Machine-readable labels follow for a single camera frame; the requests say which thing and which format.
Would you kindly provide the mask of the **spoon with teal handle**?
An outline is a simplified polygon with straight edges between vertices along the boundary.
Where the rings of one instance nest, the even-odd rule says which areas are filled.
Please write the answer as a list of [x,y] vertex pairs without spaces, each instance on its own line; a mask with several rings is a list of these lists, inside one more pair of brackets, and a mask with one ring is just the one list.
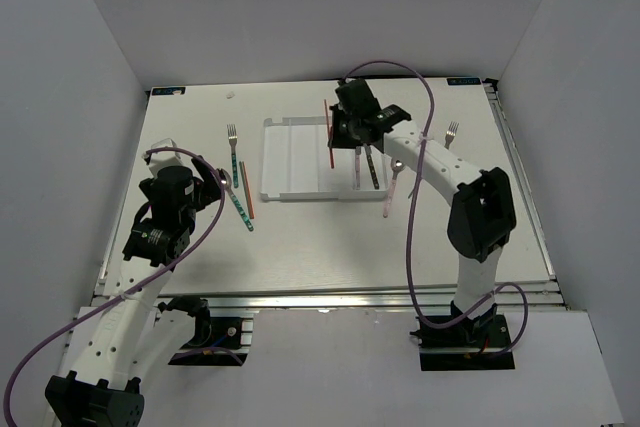
[[247,214],[247,212],[244,210],[244,208],[242,207],[241,202],[239,201],[238,197],[236,196],[236,194],[233,191],[232,188],[232,184],[231,184],[231,177],[229,176],[228,172],[224,169],[218,169],[218,173],[220,175],[221,178],[221,182],[223,184],[224,190],[226,192],[226,194],[229,196],[232,204],[234,205],[238,215],[240,216],[243,224],[245,225],[245,227],[247,228],[247,230],[249,232],[253,232],[254,231],[254,226]]

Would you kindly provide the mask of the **knife with dark handle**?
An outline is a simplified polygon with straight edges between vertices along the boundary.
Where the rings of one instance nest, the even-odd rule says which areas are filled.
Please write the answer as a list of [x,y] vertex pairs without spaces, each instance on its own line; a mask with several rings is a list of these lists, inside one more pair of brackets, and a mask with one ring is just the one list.
[[365,150],[365,156],[366,156],[366,160],[367,160],[368,170],[369,170],[369,173],[370,173],[370,176],[371,176],[372,185],[373,185],[375,190],[379,190],[380,189],[380,185],[379,185],[379,180],[378,180],[378,176],[377,176],[377,172],[376,172],[376,168],[375,168],[375,164],[374,164],[374,160],[373,160],[371,146],[368,145],[368,144],[365,144],[364,150]]

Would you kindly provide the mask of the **knife with pink handle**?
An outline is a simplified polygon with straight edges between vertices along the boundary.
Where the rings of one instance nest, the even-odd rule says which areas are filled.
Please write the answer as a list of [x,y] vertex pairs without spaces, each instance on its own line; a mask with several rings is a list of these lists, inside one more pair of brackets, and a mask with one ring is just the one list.
[[358,146],[354,151],[354,179],[355,179],[355,190],[360,190],[361,188],[361,147]]

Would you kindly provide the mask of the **orange chopstick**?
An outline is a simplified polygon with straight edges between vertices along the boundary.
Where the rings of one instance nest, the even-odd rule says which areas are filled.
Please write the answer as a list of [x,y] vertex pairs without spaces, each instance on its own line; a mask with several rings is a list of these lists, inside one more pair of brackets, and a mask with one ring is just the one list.
[[324,99],[324,114],[325,114],[325,122],[326,122],[326,133],[327,133],[327,148],[328,148],[328,153],[329,153],[329,166],[331,169],[335,168],[335,161],[334,161],[334,155],[333,155],[333,151],[330,144],[330,140],[331,140],[331,120],[330,120],[330,111],[329,111],[329,105],[328,105],[328,101],[326,99]]
[[248,195],[248,199],[246,199],[246,198],[245,199],[246,199],[246,203],[247,203],[249,218],[251,220],[254,220],[255,219],[254,202],[253,202],[253,198],[252,198],[252,193],[251,193],[251,188],[250,188],[249,176],[248,176],[248,172],[247,172],[246,163],[244,162],[244,164],[245,164],[246,176],[247,176],[247,181],[248,181],[247,182],[248,183],[248,189],[247,189],[248,192],[247,193],[249,194]]

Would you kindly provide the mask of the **spoon with pink handle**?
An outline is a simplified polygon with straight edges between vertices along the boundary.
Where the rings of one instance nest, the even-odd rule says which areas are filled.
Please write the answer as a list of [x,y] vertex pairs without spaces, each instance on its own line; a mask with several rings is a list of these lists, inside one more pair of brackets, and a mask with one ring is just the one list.
[[399,174],[404,170],[405,164],[398,159],[393,159],[391,162],[391,180],[387,191],[387,196],[383,207],[383,217],[388,218],[391,210],[391,205],[396,190],[397,180]]

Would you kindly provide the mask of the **fork with teal handle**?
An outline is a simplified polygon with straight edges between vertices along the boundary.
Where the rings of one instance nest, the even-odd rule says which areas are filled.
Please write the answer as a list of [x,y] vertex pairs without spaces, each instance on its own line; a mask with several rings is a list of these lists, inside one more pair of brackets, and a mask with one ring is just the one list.
[[237,188],[239,186],[238,163],[237,163],[237,154],[236,154],[238,137],[237,137],[236,126],[234,124],[227,125],[227,136],[228,136],[228,142],[229,142],[230,151],[231,151],[233,185],[235,188]]

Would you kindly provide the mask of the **fork with dark handle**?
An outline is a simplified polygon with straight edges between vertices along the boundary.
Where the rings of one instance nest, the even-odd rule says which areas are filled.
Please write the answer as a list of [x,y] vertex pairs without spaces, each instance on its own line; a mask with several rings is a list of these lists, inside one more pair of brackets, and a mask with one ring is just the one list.
[[452,121],[445,133],[445,137],[444,137],[444,147],[446,149],[449,149],[451,144],[453,143],[454,139],[456,138],[457,132],[458,132],[458,128],[459,128],[459,123],[456,121]]

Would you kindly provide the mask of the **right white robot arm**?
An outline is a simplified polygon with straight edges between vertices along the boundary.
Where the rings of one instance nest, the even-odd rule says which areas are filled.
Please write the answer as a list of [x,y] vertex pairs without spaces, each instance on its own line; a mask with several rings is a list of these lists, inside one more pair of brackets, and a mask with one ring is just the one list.
[[451,303],[453,337],[472,346],[488,332],[495,313],[497,265],[516,227],[512,189],[499,167],[477,167],[427,137],[411,115],[397,105],[381,107],[363,79],[341,80],[331,106],[332,149],[373,147],[411,169],[450,207],[447,237],[459,258],[457,287]]

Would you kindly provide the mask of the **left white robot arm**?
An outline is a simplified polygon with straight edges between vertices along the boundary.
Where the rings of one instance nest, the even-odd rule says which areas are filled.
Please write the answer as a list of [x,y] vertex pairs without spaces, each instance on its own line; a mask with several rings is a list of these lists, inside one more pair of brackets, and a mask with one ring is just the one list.
[[96,330],[69,372],[52,377],[45,398],[63,426],[136,426],[144,395],[160,369],[184,344],[199,346],[211,334],[208,304],[180,296],[156,300],[175,262],[183,258],[196,214],[223,193],[204,159],[170,138],[144,153],[151,173],[139,188],[146,201],[136,213],[111,297]]

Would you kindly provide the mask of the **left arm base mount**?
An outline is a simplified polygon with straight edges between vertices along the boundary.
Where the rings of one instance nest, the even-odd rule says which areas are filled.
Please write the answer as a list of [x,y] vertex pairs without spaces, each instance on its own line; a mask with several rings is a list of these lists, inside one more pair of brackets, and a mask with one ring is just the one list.
[[169,311],[186,313],[193,325],[192,337],[171,358],[172,366],[241,366],[248,357],[248,318],[215,316],[208,301],[180,296],[157,305],[160,315]]

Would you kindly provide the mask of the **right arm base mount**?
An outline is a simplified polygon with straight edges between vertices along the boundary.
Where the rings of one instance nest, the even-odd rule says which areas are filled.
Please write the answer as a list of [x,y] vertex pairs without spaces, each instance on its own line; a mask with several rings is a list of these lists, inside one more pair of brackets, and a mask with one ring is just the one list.
[[480,333],[469,337],[458,324],[449,329],[433,329],[418,322],[409,333],[417,342],[420,368],[423,372],[471,372],[514,370],[511,352],[499,354],[511,344],[504,315],[495,319]]

